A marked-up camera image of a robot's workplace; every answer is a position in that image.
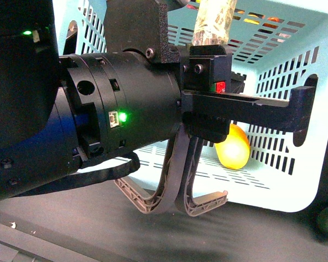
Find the screw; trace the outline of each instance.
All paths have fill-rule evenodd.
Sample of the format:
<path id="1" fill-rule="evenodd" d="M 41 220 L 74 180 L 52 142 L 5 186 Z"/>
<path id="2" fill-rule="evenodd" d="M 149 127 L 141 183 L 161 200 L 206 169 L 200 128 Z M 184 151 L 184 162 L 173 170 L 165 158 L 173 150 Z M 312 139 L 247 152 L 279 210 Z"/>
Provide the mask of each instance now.
<path id="1" fill-rule="evenodd" d="M 195 65 L 195 73 L 196 74 L 201 74 L 203 71 L 204 71 L 204 67 L 202 64 Z"/>
<path id="2" fill-rule="evenodd" d="M 148 59 L 152 59 L 152 58 L 154 58 L 154 56 L 155 56 L 155 50 L 153 48 L 148 48 L 146 50 L 146 57 Z"/>
<path id="3" fill-rule="evenodd" d="M 18 184 L 20 182 L 20 179 L 17 178 L 17 177 L 13 177 L 11 178 L 8 183 L 11 185 L 11 186 L 14 186 L 15 184 Z"/>
<path id="4" fill-rule="evenodd" d="M 9 169 L 12 167 L 13 161 L 11 158 L 5 158 L 0 161 L 0 165 L 4 169 Z"/>

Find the black cable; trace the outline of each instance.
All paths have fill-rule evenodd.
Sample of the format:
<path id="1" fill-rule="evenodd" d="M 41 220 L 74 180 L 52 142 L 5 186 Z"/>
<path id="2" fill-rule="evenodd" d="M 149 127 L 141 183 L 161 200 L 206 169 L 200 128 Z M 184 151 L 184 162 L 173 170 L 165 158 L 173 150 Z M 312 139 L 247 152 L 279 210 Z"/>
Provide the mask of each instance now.
<path id="1" fill-rule="evenodd" d="M 136 172 L 140 168 L 140 160 L 137 154 L 135 154 L 134 152 L 125 154 L 122 157 L 130 159 L 130 161 L 125 164 L 115 166 L 113 168 L 65 176 L 61 179 L 52 181 L 35 189 L 31 189 L 14 197 L 42 195 L 80 187 L 86 187 L 92 184 L 102 183 L 107 180 L 115 180 L 125 177 L 133 172 Z"/>

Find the yellow fruit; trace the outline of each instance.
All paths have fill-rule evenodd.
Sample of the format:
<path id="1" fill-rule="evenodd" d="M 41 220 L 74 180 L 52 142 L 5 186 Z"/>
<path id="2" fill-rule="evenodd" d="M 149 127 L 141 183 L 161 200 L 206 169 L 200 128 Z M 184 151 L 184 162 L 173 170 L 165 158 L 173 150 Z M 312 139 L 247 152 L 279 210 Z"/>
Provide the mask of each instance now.
<path id="1" fill-rule="evenodd" d="M 249 159 L 250 145 L 245 132 L 237 125 L 230 125 L 230 134 L 222 143 L 215 144 L 221 164 L 230 169 L 244 167 Z"/>

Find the orange object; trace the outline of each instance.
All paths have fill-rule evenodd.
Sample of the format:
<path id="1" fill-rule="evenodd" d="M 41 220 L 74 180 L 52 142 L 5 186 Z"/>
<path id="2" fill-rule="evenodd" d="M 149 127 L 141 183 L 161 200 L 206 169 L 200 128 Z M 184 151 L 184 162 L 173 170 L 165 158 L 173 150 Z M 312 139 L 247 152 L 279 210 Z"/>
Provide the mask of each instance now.
<path id="1" fill-rule="evenodd" d="M 277 22 L 279 23 L 280 22 L 280 19 L 278 17 L 269 17 L 268 18 L 268 21 L 272 21 L 272 22 Z"/>

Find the usb port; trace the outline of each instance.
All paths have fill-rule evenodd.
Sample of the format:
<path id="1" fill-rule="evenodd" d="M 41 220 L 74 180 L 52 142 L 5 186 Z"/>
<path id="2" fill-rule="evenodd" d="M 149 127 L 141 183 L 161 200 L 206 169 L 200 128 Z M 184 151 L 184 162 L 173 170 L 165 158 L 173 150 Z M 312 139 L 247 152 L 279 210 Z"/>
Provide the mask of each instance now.
<path id="1" fill-rule="evenodd" d="M 119 126 L 118 112 L 117 111 L 108 112 L 108 115 L 109 115 L 110 127 L 113 128 Z"/>

